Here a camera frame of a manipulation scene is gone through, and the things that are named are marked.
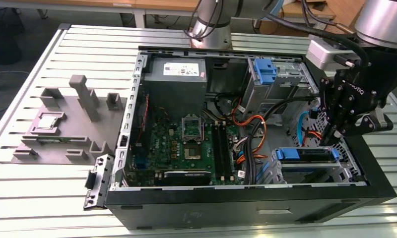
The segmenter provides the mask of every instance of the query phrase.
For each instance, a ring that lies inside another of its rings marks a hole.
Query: red cable
[[[144,127],[144,124],[146,124],[146,119],[147,119],[147,114],[148,114],[148,106],[150,106],[148,97],[150,97],[150,95],[147,95],[147,97],[146,97],[146,104],[147,104],[147,106],[146,106],[146,113],[144,113],[143,122],[142,122],[140,134],[139,134],[139,137],[138,137],[138,141],[135,143],[139,143],[140,138],[142,138],[142,134],[143,134],[143,127]]]

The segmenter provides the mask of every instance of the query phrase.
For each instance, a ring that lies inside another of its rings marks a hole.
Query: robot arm
[[[335,77],[323,78],[319,84],[328,121],[322,145],[338,143],[342,136],[392,130],[383,107],[397,87],[397,0],[367,0],[356,23],[358,34],[351,35],[336,35],[280,19],[274,13],[283,2],[200,0],[199,19],[187,33],[192,46],[228,49],[232,17],[267,16],[276,23],[320,36],[311,41],[307,58],[320,69],[336,70]]]
[[[334,78],[320,80],[322,110],[328,121],[322,145],[338,143],[342,136],[394,128],[382,108],[397,87],[397,1],[368,0],[356,30],[351,39],[367,52],[368,67],[355,64],[360,58],[352,51],[322,38],[312,40],[307,53],[320,69],[338,70]]]

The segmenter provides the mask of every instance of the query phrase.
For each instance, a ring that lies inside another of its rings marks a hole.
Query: floor
[[[19,70],[31,72],[60,23],[122,27],[124,21],[126,25],[135,27],[135,20],[131,14],[124,14],[122,18],[118,13],[50,10],[48,18],[43,20],[35,9],[22,9],[20,13],[26,32],[15,38],[24,54],[23,60],[14,65],[0,65],[0,71]],[[187,29],[190,25],[190,17],[187,16],[182,16],[180,18],[176,16],[162,16],[159,20],[162,22],[156,23],[156,19],[152,16],[148,16],[148,27],[183,30]],[[234,32],[255,33],[251,20],[234,19],[231,26]],[[26,78],[27,74],[22,72],[0,73],[0,119]]]

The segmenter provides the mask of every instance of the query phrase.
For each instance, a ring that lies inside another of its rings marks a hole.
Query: aluminum table
[[[304,54],[302,37],[232,34],[235,50]],[[188,47],[178,30],[72,25],[58,30],[22,90],[0,121],[0,237],[397,237],[397,198],[360,208],[324,224],[130,231],[111,211],[83,211],[92,166],[18,165],[12,153],[43,103],[44,87],[70,87],[72,74],[88,78],[98,96],[127,95],[139,45]],[[395,129],[366,135],[366,141],[397,192],[397,99],[386,107]]]

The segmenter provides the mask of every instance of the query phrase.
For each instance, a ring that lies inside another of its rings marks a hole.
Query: white label
[[[170,76],[199,76],[198,63],[166,63],[164,75]]]
[[[114,3],[114,6],[132,6],[132,5],[127,3]]]
[[[238,106],[238,109],[240,112],[243,112],[243,113],[246,112],[246,108],[242,105]]]
[[[246,172],[243,170],[239,170],[239,175],[238,175],[239,178],[246,178]]]

